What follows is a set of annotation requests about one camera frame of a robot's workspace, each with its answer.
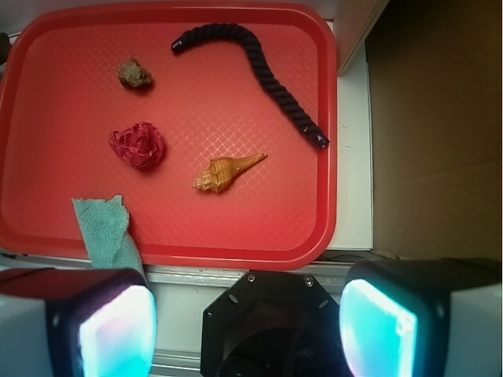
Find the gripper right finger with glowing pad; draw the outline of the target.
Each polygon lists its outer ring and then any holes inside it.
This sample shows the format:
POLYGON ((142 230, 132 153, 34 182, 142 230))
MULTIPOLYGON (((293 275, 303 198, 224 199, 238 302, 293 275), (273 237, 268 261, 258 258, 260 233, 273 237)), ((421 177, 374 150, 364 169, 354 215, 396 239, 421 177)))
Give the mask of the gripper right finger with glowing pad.
POLYGON ((354 376, 500 376, 502 268, 487 258, 360 261, 340 298, 354 376))

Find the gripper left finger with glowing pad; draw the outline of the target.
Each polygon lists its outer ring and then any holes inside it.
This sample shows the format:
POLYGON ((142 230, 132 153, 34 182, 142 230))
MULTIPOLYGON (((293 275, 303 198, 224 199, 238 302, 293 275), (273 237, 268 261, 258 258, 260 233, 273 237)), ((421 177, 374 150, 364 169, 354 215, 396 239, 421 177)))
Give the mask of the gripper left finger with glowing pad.
POLYGON ((147 376, 153 293, 134 269, 3 269, 3 376, 147 376))

